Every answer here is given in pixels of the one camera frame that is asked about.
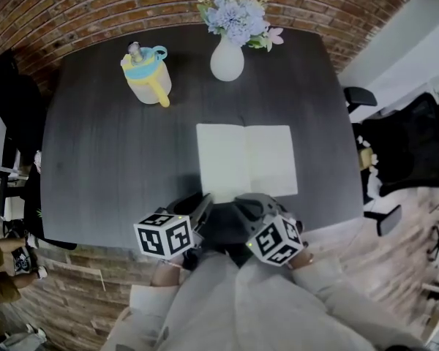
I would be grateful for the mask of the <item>notebook with blue cover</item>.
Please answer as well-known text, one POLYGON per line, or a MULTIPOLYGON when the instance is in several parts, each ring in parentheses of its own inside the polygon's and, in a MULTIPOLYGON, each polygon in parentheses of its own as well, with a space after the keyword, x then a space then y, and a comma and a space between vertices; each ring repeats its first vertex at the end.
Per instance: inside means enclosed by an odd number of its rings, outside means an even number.
POLYGON ((198 124, 196 132, 202 191, 216 204, 246 193, 299 192, 289 126, 198 124))

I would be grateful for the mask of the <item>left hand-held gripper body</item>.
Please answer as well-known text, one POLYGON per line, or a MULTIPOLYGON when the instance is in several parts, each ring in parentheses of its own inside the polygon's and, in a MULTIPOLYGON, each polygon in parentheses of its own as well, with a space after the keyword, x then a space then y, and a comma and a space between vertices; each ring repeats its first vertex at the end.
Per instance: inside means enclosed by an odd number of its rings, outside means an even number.
POLYGON ((172 260, 200 245, 202 237, 198 230, 203 222, 202 208, 189 214, 173 207, 158 208, 134 223, 133 228, 142 254, 172 260))

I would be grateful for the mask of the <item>yellow cup with blue lid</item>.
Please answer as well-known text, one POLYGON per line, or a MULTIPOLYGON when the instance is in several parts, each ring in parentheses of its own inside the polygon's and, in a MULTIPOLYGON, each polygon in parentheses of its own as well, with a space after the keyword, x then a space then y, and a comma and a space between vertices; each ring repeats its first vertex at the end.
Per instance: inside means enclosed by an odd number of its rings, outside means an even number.
POLYGON ((144 104, 169 107, 172 82, 164 62, 167 49, 161 45, 141 47, 138 42, 131 42, 127 51, 120 65, 132 92, 144 104))

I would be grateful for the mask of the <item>person's right forearm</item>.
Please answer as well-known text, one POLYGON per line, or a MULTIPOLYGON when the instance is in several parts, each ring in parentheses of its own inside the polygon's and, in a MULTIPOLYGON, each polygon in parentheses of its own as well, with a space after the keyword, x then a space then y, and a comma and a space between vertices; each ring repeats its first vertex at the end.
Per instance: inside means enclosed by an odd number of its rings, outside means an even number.
POLYGON ((337 306, 349 305, 358 291, 348 281, 337 257, 315 260, 306 249, 288 262, 298 286, 312 293, 332 311, 337 306))

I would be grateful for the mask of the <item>black mesh office chair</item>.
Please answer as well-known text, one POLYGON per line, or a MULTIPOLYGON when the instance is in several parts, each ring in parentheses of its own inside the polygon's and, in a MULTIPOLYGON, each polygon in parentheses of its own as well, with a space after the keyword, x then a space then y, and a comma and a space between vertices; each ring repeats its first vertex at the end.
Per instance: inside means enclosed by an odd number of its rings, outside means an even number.
POLYGON ((431 93, 352 128, 355 141, 361 135, 378 155, 375 167, 360 171, 364 203, 402 189, 439 188, 439 102, 431 93))

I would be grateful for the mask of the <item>pale blue flower bouquet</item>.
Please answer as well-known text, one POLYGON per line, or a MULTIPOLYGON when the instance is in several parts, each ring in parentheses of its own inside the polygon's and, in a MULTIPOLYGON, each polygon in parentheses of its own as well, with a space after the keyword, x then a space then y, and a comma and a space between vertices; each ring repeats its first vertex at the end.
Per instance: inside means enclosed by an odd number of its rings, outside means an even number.
POLYGON ((208 31, 232 44, 270 51, 284 43, 282 28, 265 19, 269 0, 198 0, 197 8, 208 31))

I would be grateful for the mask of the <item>dark wooden table white legs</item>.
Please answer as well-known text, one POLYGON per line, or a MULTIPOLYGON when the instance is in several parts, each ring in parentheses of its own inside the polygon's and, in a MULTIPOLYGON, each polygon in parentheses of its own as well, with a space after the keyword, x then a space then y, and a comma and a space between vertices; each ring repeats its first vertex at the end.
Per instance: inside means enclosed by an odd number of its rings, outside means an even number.
POLYGON ((134 224, 200 190, 198 124, 287 125, 298 192, 281 203, 307 230, 363 213, 345 97, 322 39, 296 29, 271 51, 245 49, 244 71, 217 80, 219 42, 203 24, 141 31, 66 56, 42 145, 46 238, 136 249, 134 224), (130 42, 167 48, 170 106, 135 97, 120 61, 130 42))

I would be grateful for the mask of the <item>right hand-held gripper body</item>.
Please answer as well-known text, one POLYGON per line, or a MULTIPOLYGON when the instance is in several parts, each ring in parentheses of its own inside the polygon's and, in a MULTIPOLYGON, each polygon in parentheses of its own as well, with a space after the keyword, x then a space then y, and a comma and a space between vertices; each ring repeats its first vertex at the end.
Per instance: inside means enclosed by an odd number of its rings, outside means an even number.
POLYGON ((266 214, 250 229, 246 247, 263 263, 283 266, 304 249, 303 225, 292 216, 266 214))

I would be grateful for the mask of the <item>person's left forearm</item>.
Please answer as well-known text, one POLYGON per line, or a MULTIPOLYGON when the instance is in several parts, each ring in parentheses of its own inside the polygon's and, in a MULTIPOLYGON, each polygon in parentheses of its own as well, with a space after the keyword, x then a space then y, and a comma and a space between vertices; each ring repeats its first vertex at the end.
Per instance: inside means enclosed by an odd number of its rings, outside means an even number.
POLYGON ((133 285, 130 291, 130 325, 153 338, 167 325, 187 320, 185 303, 179 295, 183 258, 160 260, 149 285, 133 285))

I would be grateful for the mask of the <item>white ceramic vase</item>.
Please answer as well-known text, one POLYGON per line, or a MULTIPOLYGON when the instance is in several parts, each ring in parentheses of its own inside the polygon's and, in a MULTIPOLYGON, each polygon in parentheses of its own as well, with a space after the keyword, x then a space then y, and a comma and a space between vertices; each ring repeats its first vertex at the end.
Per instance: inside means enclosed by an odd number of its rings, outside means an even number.
POLYGON ((210 69, 218 80, 223 82, 236 80, 244 70, 244 55, 241 47, 222 35, 211 55, 210 69))

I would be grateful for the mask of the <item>white plastic appliance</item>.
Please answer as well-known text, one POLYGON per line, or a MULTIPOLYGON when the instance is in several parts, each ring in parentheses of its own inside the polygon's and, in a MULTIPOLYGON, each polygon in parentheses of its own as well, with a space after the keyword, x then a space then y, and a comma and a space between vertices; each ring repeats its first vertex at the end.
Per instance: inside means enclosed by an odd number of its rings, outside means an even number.
POLYGON ((25 201, 21 197, 6 197, 2 219, 6 222, 24 218, 25 201))

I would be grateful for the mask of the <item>person's white jacket torso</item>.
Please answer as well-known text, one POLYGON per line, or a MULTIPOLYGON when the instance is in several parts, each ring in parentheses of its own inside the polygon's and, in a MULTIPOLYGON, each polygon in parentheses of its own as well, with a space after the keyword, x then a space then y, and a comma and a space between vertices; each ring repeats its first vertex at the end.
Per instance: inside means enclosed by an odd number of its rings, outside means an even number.
POLYGON ((101 351, 427 351, 365 294, 334 311, 297 285, 292 270, 251 258, 237 266, 208 253, 181 280, 187 320, 153 338, 129 322, 128 306, 101 351))

